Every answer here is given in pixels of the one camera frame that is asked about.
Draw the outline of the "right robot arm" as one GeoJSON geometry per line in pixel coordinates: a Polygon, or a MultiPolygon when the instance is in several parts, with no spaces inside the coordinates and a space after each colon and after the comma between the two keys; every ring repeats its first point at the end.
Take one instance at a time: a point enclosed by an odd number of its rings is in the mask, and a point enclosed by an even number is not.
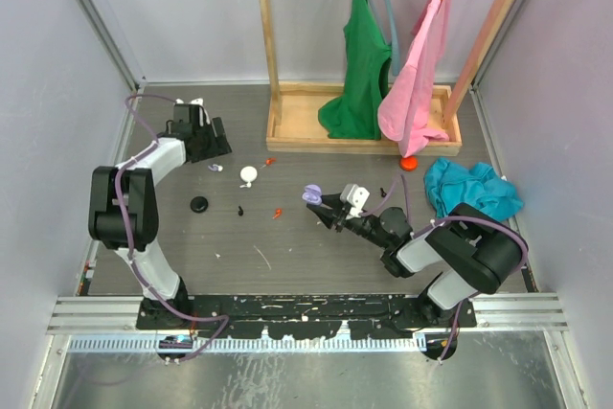
{"type": "Polygon", "coordinates": [[[527,242],[466,203],[416,231],[400,207],[389,207],[379,215],[359,209],[363,201],[353,196],[363,192],[351,184],[348,190],[324,195],[306,207],[328,229],[347,229],[381,248],[380,260],[396,278],[410,278],[431,265],[445,263],[447,269],[417,299],[417,314],[430,326],[445,324],[462,301],[496,293],[526,263],[527,242]]]}

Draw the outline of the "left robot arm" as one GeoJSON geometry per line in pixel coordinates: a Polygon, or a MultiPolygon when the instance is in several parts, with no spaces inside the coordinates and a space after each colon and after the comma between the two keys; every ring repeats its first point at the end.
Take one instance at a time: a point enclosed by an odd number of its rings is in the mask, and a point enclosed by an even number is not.
{"type": "Polygon", "coordinates": [[[144,309],[157,310],[171,329],[193,318],[183,279],[170,267],[157,239],[156,186],[186,164],[232,152],[223,122],[210,117],[201,99],[174,102],[163,132],[151,131],[147,148],[116,166],[92,173],[88,231],[93,240],[117,254],[143,290],[144,309]]]}

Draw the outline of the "black earbud case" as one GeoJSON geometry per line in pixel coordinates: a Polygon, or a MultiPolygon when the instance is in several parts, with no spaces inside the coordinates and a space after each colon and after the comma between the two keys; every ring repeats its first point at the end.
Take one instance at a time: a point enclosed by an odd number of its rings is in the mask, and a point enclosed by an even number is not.
{"type": "Polygon", "coordinates": [[[209,201],[205,196],[199,195],[195,196],[190,201],[190,209],[192,212],[196,214],[202,214],[206,212],[209,208],[209,201]]]}

